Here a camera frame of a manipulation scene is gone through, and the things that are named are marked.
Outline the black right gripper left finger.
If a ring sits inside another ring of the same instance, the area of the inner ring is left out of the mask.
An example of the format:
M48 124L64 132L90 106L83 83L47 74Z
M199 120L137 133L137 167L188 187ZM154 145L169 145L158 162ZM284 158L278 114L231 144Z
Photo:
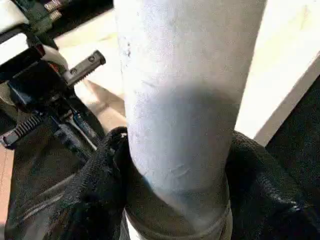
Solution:
M67 186L44 239L120 239L131 163L128 130L116 127Z

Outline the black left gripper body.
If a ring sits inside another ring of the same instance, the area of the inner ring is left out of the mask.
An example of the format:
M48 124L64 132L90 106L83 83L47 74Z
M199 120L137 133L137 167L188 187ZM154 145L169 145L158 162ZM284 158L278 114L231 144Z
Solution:
M2 145L13 150L29 133L43 121L62 131L72 146L77 143L67 131L68 126L95 147L99 135L85 120L85 112L71 100L76 98L74 86L106 62L98 50L75 67L67 70L63 66L43 59L39 49L27 49L0 66L0 81L6 83L9 95L21 111L30 113L29 119L18 124L0 137Z

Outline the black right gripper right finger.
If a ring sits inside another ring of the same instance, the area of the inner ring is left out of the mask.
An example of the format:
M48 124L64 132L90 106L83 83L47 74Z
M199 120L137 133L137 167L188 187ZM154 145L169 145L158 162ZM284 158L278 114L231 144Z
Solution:
M225 167L233 240L318 240L320 212L263 146L233 132Z

